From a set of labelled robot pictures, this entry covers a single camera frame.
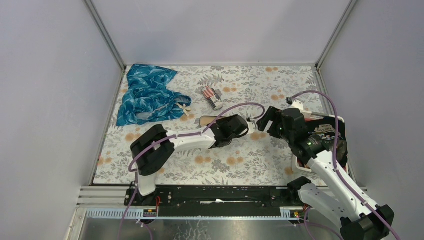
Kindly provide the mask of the blue patterned fabric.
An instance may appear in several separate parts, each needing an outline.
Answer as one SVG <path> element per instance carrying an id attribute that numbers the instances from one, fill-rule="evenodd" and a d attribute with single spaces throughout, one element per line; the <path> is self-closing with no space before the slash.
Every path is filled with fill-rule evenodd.
<path id="1" fill-rule="evenodd" d="M 192 98 L 167 88 L 177 74 L 169 68 L 134 64 L 126 75 L 128 90 L 122 97 L 116 125 L 144 125 L 182 117 L 182 107 L 189 107 Z"/>

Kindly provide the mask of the flag pattern glasses case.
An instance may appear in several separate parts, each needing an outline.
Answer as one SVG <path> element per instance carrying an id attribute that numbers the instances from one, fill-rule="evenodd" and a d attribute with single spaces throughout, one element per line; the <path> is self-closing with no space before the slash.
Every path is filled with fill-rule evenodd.
<path id="1" fill-rule="evenodd" d="M 221 99 L 221 96 L 216 92 L 214 88 L 210 86 L 205 86 L 202 89 L 202 95 L 213 110 L 220 110 L 223 107 L 224 103 Z"/>

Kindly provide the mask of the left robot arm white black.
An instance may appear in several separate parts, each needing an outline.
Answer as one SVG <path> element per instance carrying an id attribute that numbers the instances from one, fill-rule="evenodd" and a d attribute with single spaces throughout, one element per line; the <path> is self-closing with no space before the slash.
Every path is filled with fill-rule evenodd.
<path id="1" fill-rule="evenodd" d="M 155 200 L 157 172 L 178 152 L 195 149 L 215 149 L 228 146 L 232 140 L 250 135 L 256 123 L 239 115 L 222 117 L 211 126 L 188 130 L 166 130 L 156 124 L 130 145 L 136 165 L 136 199 L 144 206 Z"/>

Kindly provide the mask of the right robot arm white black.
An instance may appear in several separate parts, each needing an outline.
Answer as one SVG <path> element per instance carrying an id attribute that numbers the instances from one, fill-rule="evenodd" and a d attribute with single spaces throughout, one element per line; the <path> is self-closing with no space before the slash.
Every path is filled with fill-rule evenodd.
<path id="1" fill-rule="evenodd" d="M 288 183 L 287 201 L 313 207 L 333 222 L 344 240 L 382 240 L 390 234 L 394 212 L 370 198 L 334 158 L 328 141 L 309 131 L 308 122 L 297 108 L 280 110 L 269 107 L 258 120 L 258 130 L 283 139 L 294 156 L 325 182 L 334 196 L 319 190 L 308 178 Z"/>

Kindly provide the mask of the black glasses case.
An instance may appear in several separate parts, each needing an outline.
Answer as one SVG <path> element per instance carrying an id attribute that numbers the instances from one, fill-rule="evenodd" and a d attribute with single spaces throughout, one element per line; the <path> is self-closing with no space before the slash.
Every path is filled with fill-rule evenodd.
<path id="1" fill-rule="evenodd" d="M 204 115 L 204 116 L 202 116 L 202 117 L 199 118 L 199 125 L 202 128 L 203 127 L 206 127 L 210 123 L 212 123 L 216 118 L 217 118 L 217 116 Z"/>

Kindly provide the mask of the white storage bin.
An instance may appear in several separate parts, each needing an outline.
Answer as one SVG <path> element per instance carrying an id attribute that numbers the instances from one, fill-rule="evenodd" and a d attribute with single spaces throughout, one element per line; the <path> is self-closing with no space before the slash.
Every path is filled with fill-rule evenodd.
<path id="1" fill-rule="evenodd" d="M 309 117 L 312 117 L 312 116 L 314 116 L 315 118 L 316 117 L 318 117 L 318 118 L 320 118 L 320 117 L 332 117 L 332 118 L 335 118 L 334 115 L 327 115 L 327 114 L 317 113 L 317 112 L 312 112 L 312 111 L 307 111 L 307 110 L 301 110 L 300 112 L 304 115 L 305 120 L 306 120 L 306 118 L 309 118 Z M 345 120 L 341 116 L 338 117 L 338 120 L 339 119 L 342 119 L 343 122 L 345 123 Z M 296 156 L 293 156 L 292 157 L 292 167 L 293 167 L 293 170 L 295 172 L 305 173 L 305 174 L 309 174 L 309 175 L 312 175 L 312 176 L 315 176 L 316 175 L 308 167 L 308 165 L 302 163 Z M 347 172 L 348 171 L 348 168 L 349 168 L 348 167 L 348 164 L 346 165 L 346 167 L 342 167 L 342 168 Z"/>

